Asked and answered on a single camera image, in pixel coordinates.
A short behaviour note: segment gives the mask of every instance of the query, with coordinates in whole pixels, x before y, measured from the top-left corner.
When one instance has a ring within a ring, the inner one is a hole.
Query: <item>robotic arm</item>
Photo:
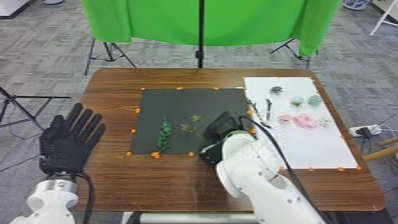
[[[11,224],[75,224],[69,212],[78,203],[75,178],[89,178],[83,166],[105,132],[101,115],[92,116],[89,109],[83,113],[82,111],[83,106],[76,104],[67,118],[57,115],[43,132],[41,170],[48,178],[35,185],[34,194],[27,199],[32,215],[19,216]]]
[[[259,223],[323,224],[323,219],[288,178],[275,156],[247,132],[236,131],[222,145],[217,175],[233,197],[249,197]]]

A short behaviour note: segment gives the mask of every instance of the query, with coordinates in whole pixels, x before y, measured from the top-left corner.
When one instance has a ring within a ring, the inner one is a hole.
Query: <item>white paper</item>
[[[270,93],[274,86],[282,87],[282,93],[279,95]],[[268,130],[277,139],[291,168],[355,168],[357,162],[341,138],[341,132],[327,106],[323,102],[316,107],[307,104],[309,97],[318,95],[313,80],[306,77],[247,77],[245,88],[245,95],[252,103],[256,103],[263,120],[266,120],[266,99],[272,101],[272,116],[268,122],[272,129]],[[295,96],[304,98],[300,107],[290,104],[290,100]],[[316,121],[320,118],[329,118],[332,123],[327,127],[318,125],[314,129],[306,129],[297,126],[293,120],[288,124],[282,124],[277,121],[277,117],[284,114],[290,114],[291,117],[307,114]],[[259,121],[256,113],[252,114],[252,117],[254,120]],[[266,146],[274,149],[259,129],[256,130],[256,133],[259,141],[263,141]]]

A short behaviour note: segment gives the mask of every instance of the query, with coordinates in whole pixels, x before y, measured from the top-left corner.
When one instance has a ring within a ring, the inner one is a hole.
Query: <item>cable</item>
[[[394,191],[398,187],[394,187],[391,190],[384,191],[382,193],[387,194],[391,191]]]
[[[19,163],[16,163],[14,165],[11,165],[9,167],[0,169],[0,173],[9,170],[12,167],[19,166],[28,160],[35,159],[41,155],[32,156],[30,158],[27,158]]]
[[[9,117],[7,117],[7,122],[9,122],[9,123],[11,123],[11,117],[12,117],[14,112],[16,112],[16,105],[12,104],[12,106],[14,106],[14,109],[12,109],[11,114],[9,114]],[[34,134],[32,136],[28,136],[27,138],[21,137],[18,134],[14,134],[11,125],[9,125],[9,134],[11,134],[16,138],[19,138],[21,140],[28,140],[28,139],[32,139],[34,137],[37,137],[37,136],[41,135],[41,133],[37,133],[37,134]]]
[[[96,194],[94,194],[94,184],[91,180],[91,176],[85,173],[76,174],[76,177],[80,177],[89,185],[89,199],[87,199],[87,205],[85,205],[85,212],[83,212],[83,224],[89,224],[91,221],[91,214],[92,214],[92,208],[94,208],[94,201],[96,201]]]
[[[309,195],[307,195],[307,192],[306,192],[306,188],[304,188],[304,186],[302,186],[300,179],[298,179],[298,177],[297,177],[297,175],[295,175],[295,172],[293,172],[293,169],[291,169],[291,166],[290,166],[286,157],[284,157],[284,153],[282,153],[282,150],[281,150],[281,147],[279,147],[275,138],[274,138],[274,136],[272,136],[268,130],[266,130],[265,127],[261,126],[261,124],[259,124],[259,123],[258,123],[247,116],[240,116],[240,117],[238,117],[240,125],[243,126],[243,122],[242,122],[243,119],[249,120],[250,123],[258,126],[259,130],[263,131],[263,133],[265,133],[265,135],[266,135],[266,137],[268,137],[268,140],[270,140],[270,142],[272,142],[272,144],[274,144],[274,147],[275,147],[275,149],[277,149],[277,153],[279,153],[279,155],[281,155],[281,158],[282,158],[282,161],[284,161],[284,164],[286,164],[288,173],[290,173],[290,177],[291,177],[295,186],[297,186],[297,188],[298,188],[298,190],[300,190],[300,192],[302,192],[302,195],[304,195],[304,197],[306,197],[306,199],[307,199],[307,202],[309,202],[309,204],[311,204],[311,206],[313,206],[313,208],[314,208],[314,211],[316,211],[320,217],[323,218],[323,221],[327,222],[327,224],[332,224],[332,221],[330,221],[330,219],[329,219],[325,213],[320,211],[320,209],[316,208],[314,203],[313,203],[313,201],[311,201],[311,198],[309,198]]]
[[[398,115],[398,113],[394,113],[389,118],[378,123],[378,126],[389,121],[389,119]]]

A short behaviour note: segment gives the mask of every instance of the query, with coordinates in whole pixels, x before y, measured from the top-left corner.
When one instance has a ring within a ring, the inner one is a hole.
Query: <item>power strip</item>
[[[368,129],[370,129],[370,133],[371,133],[371,135],[380,135],[380,134],[382,134],[380,126],[378,126],[377,124],[373,124],[373,125],[366,125],[366,126],[352,127],[352,128],[348,129],[350,135],[352,135],[354,137],[362,137],[362,135],[357,134],[357,130],[359,130],[361,128],[368,128]]]

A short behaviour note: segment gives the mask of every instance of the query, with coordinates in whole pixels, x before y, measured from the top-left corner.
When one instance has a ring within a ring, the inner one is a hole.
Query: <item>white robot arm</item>
[[[275,155],[245,131],[229,134],[217,164],[222,185],[233,197],[245,195],[265,224],[323,224],[309,201],[279,175]]]
[[[43,181],[27,199],[32,215],[16,217],[11,224],[75,224],[69,208],[76,203],[75,182],[64,179]]]

